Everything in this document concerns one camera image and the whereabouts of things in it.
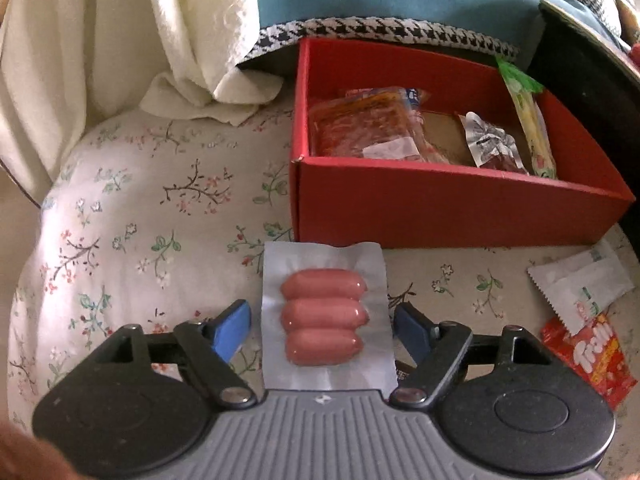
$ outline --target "pink sausage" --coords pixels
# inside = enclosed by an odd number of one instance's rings
[[[305,269],[280,287],[287,300],[297,298],[351,298],[359,300],[367,285],[357,272],[344,269]]]
[[[369,314],[350,298],[298,298],[287,301],[280,321],[286,332],[299,328],[346,328],[356,330],[369,322]]]
[[[339,365],[359,354],[364,347],[353,330],[301,328],[287,335],[287,359],[298,366]]]

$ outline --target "silver rivet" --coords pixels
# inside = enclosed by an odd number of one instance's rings
[[[420,388],[396,388],[392,393],[396,402],[401,404],[420,404],[427,400],[427,394]]]
[[[244,404],[249,402],[251,398],[251,391],[242,386],[231,386],[220,392],[220,399],[227,404]]]

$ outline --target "gray gripper base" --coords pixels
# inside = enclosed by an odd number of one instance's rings
[[[270,391],[225,412],[193,451],[148,480],[504,480],[462,458],[424,413],[376,391]],[[602,480],[594,470],[566,480]]]

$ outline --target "floral tablecloth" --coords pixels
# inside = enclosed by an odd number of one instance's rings
[[[264,242],[292,239],[291,116],[289,90],[239,128],[133,111],[86,135],[45,200],[14,297],[8,399],[16,424],[28,429],[37,400],[125,323],[161,333],[215,316],[237,298],[259,307]],[[626,237],[615,227],[607,238],[639,284]],[[410,300],[431,319],[457,320],[476,333],[498,334],[507,323],[537,333],[553,314],[527,267],[579,250],[385,251],[389,307]],[[639,299],[635,290],[609,311],[636,377]],[[398,358],[408,359],[402,348]],[[232,364],[261,389],[258,338]],[[617,415],[601,466],[611,479],[640,470],[640,388]]]

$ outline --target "open cardboard box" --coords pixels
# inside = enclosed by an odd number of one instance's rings
[[[560,180],[310,155],[310,100],[386,86],[429,92],[426,107],[445,117],[430,114],[428,125],[473,111],[508,132],[520,129],[495,68],[389,44],[303,40],[289,173],[296,240],[334,246],[374,241],[385,248],[592,244],[635,200],[590,134],[548,91],[538,105]]]

